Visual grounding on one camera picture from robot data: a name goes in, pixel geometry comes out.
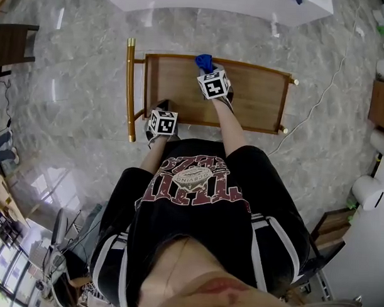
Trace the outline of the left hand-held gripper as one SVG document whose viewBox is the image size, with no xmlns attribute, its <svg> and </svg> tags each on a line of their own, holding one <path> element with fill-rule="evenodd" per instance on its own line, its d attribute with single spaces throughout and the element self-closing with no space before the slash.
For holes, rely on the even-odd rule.
<svg viewBox="0 0 384 307">
<path fill-rule="evenodd" d="M 170 111 L 170 100 L 158 101 L 145 124 L 148 145 L 161 136 L 168 141 L 179 140 L 177 118 L 178 113 Z"/>
</svg>

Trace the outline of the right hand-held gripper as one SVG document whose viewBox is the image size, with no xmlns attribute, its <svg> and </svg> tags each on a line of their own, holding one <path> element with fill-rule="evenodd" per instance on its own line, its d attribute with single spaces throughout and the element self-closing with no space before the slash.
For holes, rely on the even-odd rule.
<svg viewBox="0 0 384 307">
<path fill-rule="evenodd" d="M 206 74 L 205 70 L 200 67 L 197 82 L 205 99 L 218 99 L 233 111 L 234 91 L 225 70 L 216 69 L 212 73 Z"/>
</svg>

